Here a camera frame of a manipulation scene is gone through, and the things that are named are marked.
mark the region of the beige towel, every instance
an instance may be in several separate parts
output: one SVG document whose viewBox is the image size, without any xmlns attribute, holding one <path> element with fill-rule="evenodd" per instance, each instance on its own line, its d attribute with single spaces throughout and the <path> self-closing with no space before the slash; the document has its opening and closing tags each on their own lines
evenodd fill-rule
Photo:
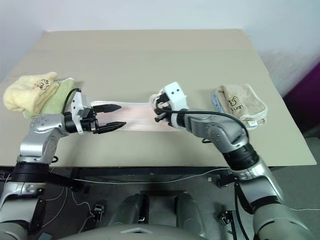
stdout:
<svg viewBox="0 0 320 240">
<path fill-rule="evenodd" d="M 38 114 L 59 87 L 59 84 L 54 82 L 56 78 L 56 72 L 21 76 L 6 89 L 3 103 L 12 111 L 27 110 L 33 115 Z"/>
<path fill-rule="evenodd" d="M 249 84 L 221 85 L 215 95 L 223 112 L 236 116 L 248 129 L 267 122 L 268 107 Z"/>
</svg>

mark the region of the table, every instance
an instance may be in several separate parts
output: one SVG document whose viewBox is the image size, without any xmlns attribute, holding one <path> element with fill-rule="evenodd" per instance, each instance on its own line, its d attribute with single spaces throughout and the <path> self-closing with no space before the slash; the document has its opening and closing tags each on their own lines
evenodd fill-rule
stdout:
<svg viewBox="0 0 320 240">
<path fill-rule="evenodd" d="M 92 100 L 147 102 L 177 81 L 190 108 L 213 110 L 213 89 L 250 84 L 268 105 L 267 124 L 250 131 L 268 166 L 314 165 L 312 154 L 248 37 L 229 30 L 103 30 L 47 32 L 0 84 L 57 72 L 74 77 Z M 30 121 L 0 105 L 0 165 L 14 166 Z M 211 144 L 181 132 L 72 134 L 58 143 L 51 167 L 223 167 Z"/>
</svg>

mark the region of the towel tag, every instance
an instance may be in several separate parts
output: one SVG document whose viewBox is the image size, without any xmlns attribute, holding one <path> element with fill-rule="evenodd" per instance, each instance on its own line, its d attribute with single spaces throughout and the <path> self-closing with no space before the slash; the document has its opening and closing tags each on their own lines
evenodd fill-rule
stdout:
<svg viewBox="0 0 320 240">
<path fill-rule="evenodd" d="M 255 126 L 258 126 L 258 122 L 256 120 L 254 121 L 248 121 L 248 124 L 250 127 L 255 127 Z"/>
</svg>

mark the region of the floor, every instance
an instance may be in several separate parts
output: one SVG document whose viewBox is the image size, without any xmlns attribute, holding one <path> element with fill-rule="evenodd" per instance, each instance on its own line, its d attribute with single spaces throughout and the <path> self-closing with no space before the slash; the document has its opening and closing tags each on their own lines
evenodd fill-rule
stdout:
<svg viewBox="0 0 320 240">
<path fill-rule="evenodd" d="M 306 142 L 317 162 L 320 161 L 320 139 L 307 138 Z M 55 169 L 58 174 L 66 175 L 69 170 Z M 320 208 L 320 166 L 299 166 L 285 167 L 274 172 L 279 185 L 282 187 L 286 203 L 294 209 Z M 167 181 L 178 176 L 124 176 L 123 181 Z M 234 210 L 234 189 L 232 184 L 229 187 L 217 188 L 215 186 L 216 177 L 212 176 L 212 182 L 208 181 L 208 175 L 190 178 L 175 183 L 163 184 L 129 184 L 129 185 L 110 185 L 92 184 L 90 194 L 76 193 L 74 197 L 78 203 L 83 201 L 91 205 L 96 201 L 105 200 L 106 214 L 99 227 L 108 224 L 110 216 L 116 207 L 128 196 L 140 193 L 140 191 L 187 191 L 198 203 L 200 211 L 205 221 L 207 238 L 210 240 L 229 240 L 232 236 L 228 233 L 228 228 L 222 226 L 217 221 L 217 214 L 223 210 Z M 46 199 L 58 196 L 62 188 L 50 185 Z M 47 204 L 47 214 L 45 223 L 52 219 L 63 204 L 65 192 L 54 201 Z M 88 214 L 88 207 L 85 204 L 76 206 L 71 193 L 68 192 L 66 205 L 60 215 L 52 223 L 43 228 L 43 232 L 53 235 L 53 239 L 59 239 L 75 234 L 82 226 Z M 320 236 L 320 211 L 298 211 L 304 223 L 309 227 L 315 236 Z M 253 238 L 252 216 L 244 212 L 240 207 L 240 215 L 244 228 L 249 236 Z M 174 213 L 173 196 L 152 196 L 150 197 L 150 224 L 176 225 Z M 39 236 L 29 236 L 29 240 L 35 240 Z"/>
</svg>

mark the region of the folded towel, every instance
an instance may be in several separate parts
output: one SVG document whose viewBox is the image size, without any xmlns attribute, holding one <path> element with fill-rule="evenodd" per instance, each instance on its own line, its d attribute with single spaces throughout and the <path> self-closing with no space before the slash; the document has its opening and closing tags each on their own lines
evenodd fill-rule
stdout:
<svg viewBox="0 0 320 240">
<path fill-rule="evenodd" d="M 217 111 L 236 116 L 249 130 L 267 122 L 268 107 L 249 84 L 221 85 L 212 101 Z"/>
<path fill-rule="evenodd" d="M 62 107 L 65 103 L 65 99 L 71 89 L 74 88 L 75 79 L 69 77 L 63 81 L 59 81 L 60 86 L 56 90 L 55 94 L 45 102 L 40 110 L 39 114 L 32 114 L 28 110 L 23 112 L 26 119 L 34 118 L 41 114 L 59 114 L 62 111 Z"/>
<path fill-rule="evenodd" d="M 38 114 L 59 87 L 54 82 L 56 78 L 56 72 L 21 76 L 5 90 L 3 103 L 12 111 L 28 110 L 31 114 Z"/>
</svg>

